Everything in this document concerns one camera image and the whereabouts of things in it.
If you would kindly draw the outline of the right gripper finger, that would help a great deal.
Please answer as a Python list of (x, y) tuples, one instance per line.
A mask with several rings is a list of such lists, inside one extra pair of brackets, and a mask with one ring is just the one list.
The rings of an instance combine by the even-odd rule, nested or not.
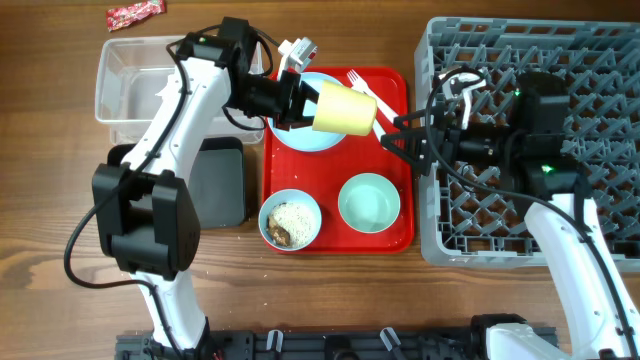
[(408, 113), (408, 114), (405, 114), (405, 115), (396, 116), (393, 119), (393, 125), (397, 129), (411, 129), (412, 128), (411, 122), (413, 120), (420, 119), (420, 118), (424, 117), (425, 116), (425, 112), (426, 112), (426, 110), (422, 109), (422, 110), (418, 110), (418, 111), (415, 111), (415, 112), (412, 112), (412, 113)]
[(387, 133), (380, 139), (381, 145), (413, 168), (424, 166), (423, 154), (423, 130), (405, 130), (396, 133)]

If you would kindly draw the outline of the light blue plate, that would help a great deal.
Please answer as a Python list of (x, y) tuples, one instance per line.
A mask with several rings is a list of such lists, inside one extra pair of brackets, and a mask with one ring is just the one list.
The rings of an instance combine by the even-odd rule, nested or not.
[[(300, 80), (300, 82), (310, 85), (317, 92), (321, 91), (325, 81), (341, 85), (341, 82), (334, 77), (319, 72), (305, 72), (301, 75)], [(324, 151), (337, 145), (346, 137), (345, 134), (315, 131), (311, 127), (290, 129), (288, 131), (280, 130), (274, 127), (271, 118), (268, 121), (273, 134), (281, 143), (301, 152)]]

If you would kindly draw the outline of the yellow plastic cup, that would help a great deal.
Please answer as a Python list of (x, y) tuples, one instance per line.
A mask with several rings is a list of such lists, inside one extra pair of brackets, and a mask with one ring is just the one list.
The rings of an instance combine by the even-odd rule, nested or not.
[(366, 136), (377, 114), (376, 100), (334, 82), (324, 81), (316, 103), (314, 131)]

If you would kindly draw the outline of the green bowl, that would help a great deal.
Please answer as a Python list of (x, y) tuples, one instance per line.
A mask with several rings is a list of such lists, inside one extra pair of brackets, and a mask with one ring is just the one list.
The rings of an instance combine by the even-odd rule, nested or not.
[(342, 220), (353, 230), (365, 234), (380, 233), (391, 227), (400, 209), (399, 191), (390, 180), (376, 173), (351, 177), (338, 195)]

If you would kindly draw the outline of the light blue bowl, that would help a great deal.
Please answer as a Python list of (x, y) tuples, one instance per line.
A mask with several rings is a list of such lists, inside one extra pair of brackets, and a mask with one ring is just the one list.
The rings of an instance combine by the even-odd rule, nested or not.
[(319, 231), (317, 232), (317, 236), (314, 238), (314, 240), (319, 236), (319, 232), (321, 230), (321, 226), (322, 226), (322, 214), (321, 214), (321, 210), (319, 205), (317, 204), (317, 202), (306, 192), (302, 191), (302, 190), (298, 190), (298, 189), (284, 189), (284, 190), (280, 190), (277, 191), (275, 193), (273, 193), (272, 195), (268, 196), (267, 199), (263, 202), (263, 205), (259, 211), (259, 217), (258, 217), (258, 224), (259, 224), (259, 229), (260, 232), (263, 236), (263, 238), (265, 239), (265, 241), (267, 242), (268, 245), (272, 246), (273, 248), (275, 248), (276, 250), (280, 250), (280, 251), (284, 251), (284, 252), (295, 252), (295, 251), (300, 251), (308, 246), (311, 245), (311, 243), (314, 241), (312, 241), (308, 246), (298, 249), (298, 250), (285, 250), (284, 248), (279, 248), (276, 247), (272, 242), (270, 237), (267, 235), (267, 216), (269, 214), (269, 212), (278, 204), (280, 203), (285, 203), (285, 202), (299, 202), (299, 203), (304, 203), (306, 205), (308, 205), (316, 214), (316, 217), (318, 218), (320, 225), (319, 225)]

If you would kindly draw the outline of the rice and food scraps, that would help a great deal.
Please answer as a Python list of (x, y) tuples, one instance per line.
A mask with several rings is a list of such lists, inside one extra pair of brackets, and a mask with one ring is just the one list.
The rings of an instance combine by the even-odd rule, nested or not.
[(285, 202), (276, 205), (267, 216), (267, 235), (271, 242), (285, 250), (308, 246), (319, 231), (320, 222), (306, 204)]

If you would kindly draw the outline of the red snack wrapper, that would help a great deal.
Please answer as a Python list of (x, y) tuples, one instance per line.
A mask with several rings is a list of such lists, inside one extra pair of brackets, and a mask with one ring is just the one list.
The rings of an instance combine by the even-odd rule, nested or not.
[(150, 16), (166, 12), (164, 0), (147, 0), (126, 7), (106, 11), (106, 26), (109, 32), (121, 30)]

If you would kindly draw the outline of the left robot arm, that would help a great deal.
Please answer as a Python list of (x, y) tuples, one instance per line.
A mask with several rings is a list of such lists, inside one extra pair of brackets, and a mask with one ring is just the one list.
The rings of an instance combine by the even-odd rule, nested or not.
[(313, 121), (303, 109), (318, 93), (300, 77), (316, 45), (308, 38), (278, 43), (282, 59), (270, 79), (250, 71), (256, 47), (270, 41), (248, 21), (226, 17), (168, 44), (175, 71), (151, 125), (128, 153), (94, 174), (101, 249), (148, 291), (154, 332), (144, 351), (150, 357), (217, 355), (189, 273), (201, 226), (188, 182), (214, 116), (237, 109), (283, 130)]

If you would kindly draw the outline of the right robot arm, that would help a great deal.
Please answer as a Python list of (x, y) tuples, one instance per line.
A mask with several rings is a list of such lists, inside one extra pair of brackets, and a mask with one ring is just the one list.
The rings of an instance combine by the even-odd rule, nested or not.
[[(569, 92), (544, 72), (518, 76), (505, 127), (469, 121), (471, 93), (486, 84), (468, 67), (437, 76), (422, 110), (397, 116), (382, 146), (428, 176), (510, 198), (539, 246), (566, 317), (573, 359), (636, 359), (639, 311), (612, 259), (586, 168), (562, 153)], [(457, 162), (496, 166), (498, 187), (467, 179)]]

